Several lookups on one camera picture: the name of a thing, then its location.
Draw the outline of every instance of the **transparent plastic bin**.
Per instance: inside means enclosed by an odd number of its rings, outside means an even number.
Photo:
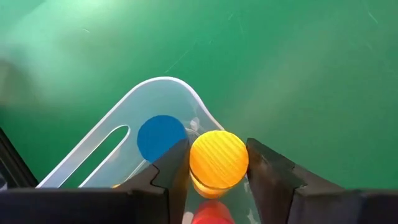
[[[116,103],[37,187],[60,187],[121,126],[129,128],[126,136],[79,187],[111,187],[124,182],[149,165],[137,147],[137,133],[148,119],[157,115],[177,118],[190,139],[206,131],[223,129],[184,81],[151,78],[136,85]]]

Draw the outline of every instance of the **orange object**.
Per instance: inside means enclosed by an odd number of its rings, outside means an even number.
[[[210,200],[199,206],[192,224],[234,224],[234,220],[224,204]]]
[[[245,175],[249,164],[246,146],[227,131],[209,131],[199,136],[190,151],[190,175],[196,191],[218,198]]]

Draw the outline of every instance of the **blue circle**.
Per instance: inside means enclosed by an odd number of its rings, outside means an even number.
[[[143,158],[153,163],[179,140],[186,138],[184,125],[179,120],[158,115],[147,120],[138,130],[137,145]]]

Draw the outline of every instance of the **green background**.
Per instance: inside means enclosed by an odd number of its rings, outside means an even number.
[[[396,0],[3,0],[0,126],[42,180],[128,90],[167,75],[242,138],[344,187],[396,188],[397,12]]]

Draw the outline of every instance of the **black frame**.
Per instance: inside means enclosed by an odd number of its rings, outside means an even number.
[[[36,187],[38,184],[37,179],[1,128],[0,172],[5,178],[8,188]]]

